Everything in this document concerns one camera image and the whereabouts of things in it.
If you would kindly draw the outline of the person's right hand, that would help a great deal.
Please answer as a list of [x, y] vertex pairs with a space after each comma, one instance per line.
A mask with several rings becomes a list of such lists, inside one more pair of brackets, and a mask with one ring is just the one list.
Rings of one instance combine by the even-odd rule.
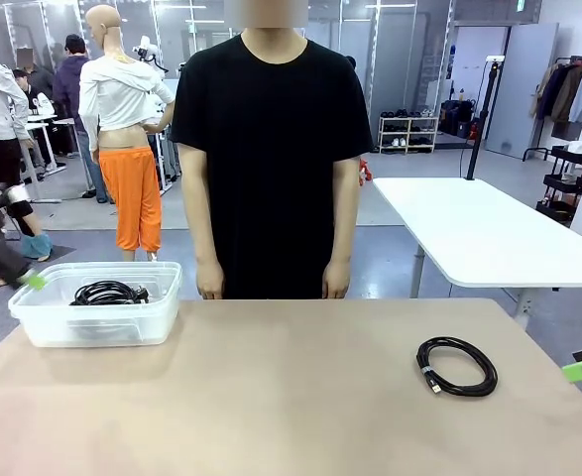
[[222, 299], [224, 273], [217, 261], [203, 262], [197, 266], [196, 286], [203, 299]]

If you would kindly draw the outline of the person's left hand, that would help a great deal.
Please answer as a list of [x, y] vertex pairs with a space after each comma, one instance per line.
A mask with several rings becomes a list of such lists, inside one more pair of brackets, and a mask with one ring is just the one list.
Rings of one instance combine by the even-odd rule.
[[350, 262], [330, 261], [322, 279], [322, 297], [327, 299], [345, 298], [350, 285]]

